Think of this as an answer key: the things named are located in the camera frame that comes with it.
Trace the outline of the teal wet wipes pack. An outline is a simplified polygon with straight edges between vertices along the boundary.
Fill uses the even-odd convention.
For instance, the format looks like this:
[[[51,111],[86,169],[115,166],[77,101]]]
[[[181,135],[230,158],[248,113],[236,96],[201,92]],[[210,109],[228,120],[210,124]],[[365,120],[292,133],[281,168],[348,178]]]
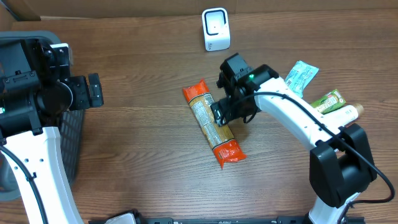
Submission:
[[[302,98],[305,87],[312,81],[318,71],[319,68],[299,60],[286,76],[285,83],[297,96]]]

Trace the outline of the orange biscuit roll pack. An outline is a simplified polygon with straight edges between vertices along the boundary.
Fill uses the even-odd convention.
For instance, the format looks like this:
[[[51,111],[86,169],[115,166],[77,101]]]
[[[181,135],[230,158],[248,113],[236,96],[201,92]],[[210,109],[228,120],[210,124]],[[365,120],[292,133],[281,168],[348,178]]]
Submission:
[[[201,79],[195,85],[182,88],[182,91],[221,168],[225,162],[245,159],[247,155],[243,153],[228,125],[219,127],[215,123],[210,108],[215,101],[205,80]]]

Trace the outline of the green snack packet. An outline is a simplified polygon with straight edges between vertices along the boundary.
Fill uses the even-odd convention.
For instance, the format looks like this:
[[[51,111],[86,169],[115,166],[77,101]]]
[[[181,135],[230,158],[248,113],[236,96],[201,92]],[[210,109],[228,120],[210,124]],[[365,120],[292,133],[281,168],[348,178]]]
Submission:
[[[334,89],[310,105],[321,114],[327,114],[343,107],[345,103],[346,100],[342,94],[337,89]]]

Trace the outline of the white tube gold cap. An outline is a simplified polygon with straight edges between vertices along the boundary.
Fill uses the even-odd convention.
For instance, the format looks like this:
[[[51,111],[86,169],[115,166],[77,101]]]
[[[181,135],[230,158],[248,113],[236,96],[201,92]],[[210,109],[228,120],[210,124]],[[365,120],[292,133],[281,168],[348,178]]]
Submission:
[[[355,103],[327,113],[325,118],[327,121],[331,121],[335,126],[340,127],[357,120],[363,113],[363,106],[359,103]]]

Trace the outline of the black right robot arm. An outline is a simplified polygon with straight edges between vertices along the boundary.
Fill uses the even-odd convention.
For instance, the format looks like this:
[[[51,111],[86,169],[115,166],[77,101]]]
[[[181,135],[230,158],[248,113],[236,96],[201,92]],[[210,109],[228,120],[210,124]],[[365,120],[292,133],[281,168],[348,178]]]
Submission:
[[[252,68],[240,56],[220,66],[218,88],[226,97],[211,107],[219,126],[266,112],[287,128],[309,151],[309,179],[317,199],[304,223],[343,223],[349,207],[378,174],[368,137],[353,121],[354,107],[337,114],[318,112],[297,96],[279,74],[263,64]]]

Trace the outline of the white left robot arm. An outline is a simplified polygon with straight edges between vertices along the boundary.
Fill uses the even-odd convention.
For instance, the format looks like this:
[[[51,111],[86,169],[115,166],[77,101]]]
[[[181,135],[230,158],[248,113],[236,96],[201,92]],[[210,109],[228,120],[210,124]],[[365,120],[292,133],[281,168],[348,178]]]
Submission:
[[[99,108],[97,73],[73,76],[67,44],[1,41],[1,154],[31,223],[81,223],[62,161],[64,114]]]

